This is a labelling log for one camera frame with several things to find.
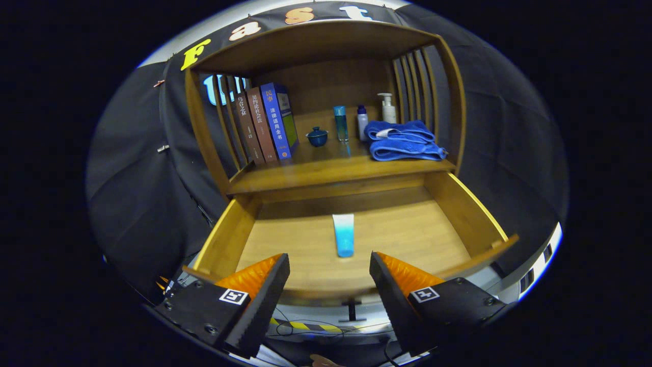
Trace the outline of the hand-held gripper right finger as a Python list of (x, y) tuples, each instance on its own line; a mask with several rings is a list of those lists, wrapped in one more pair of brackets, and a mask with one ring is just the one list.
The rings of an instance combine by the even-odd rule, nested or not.
[(510, 305), (464, 277), (444, 280), (372, 252), (369, 273), (401, 348), (416, 355), (466, 343)]

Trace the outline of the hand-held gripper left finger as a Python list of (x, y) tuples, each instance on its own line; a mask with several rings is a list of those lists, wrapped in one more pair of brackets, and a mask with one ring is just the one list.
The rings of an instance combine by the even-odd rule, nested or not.
[(219, 281), (199, 277), (170, 291), (155, 315), (205, 348), (256, 357), (289, 274), (279, 253)]

